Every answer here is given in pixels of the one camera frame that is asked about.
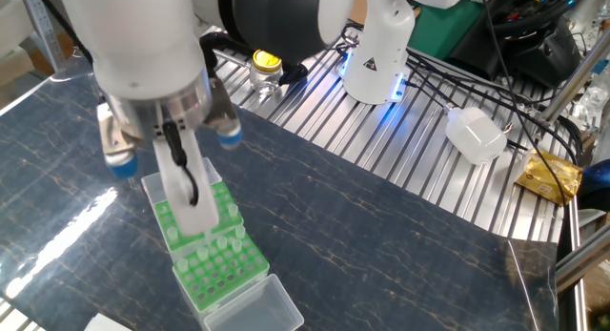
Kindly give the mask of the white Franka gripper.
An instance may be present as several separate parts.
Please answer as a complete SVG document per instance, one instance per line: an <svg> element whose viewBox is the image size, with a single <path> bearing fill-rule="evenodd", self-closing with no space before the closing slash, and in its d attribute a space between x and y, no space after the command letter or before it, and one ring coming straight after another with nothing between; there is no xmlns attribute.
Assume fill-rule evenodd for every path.
<svg viewBox="0 0 610 331"><path fill-rule="evenodd" d="M183 236L191 237L210 232L219 223L219 214L203 157L193 130L180 131L182 148L186 152L187 169L196 182L198 201L193 206L193 184L182 168L176 165L164 137L153 141L156 160L166 198L177 227Z"/></svg>

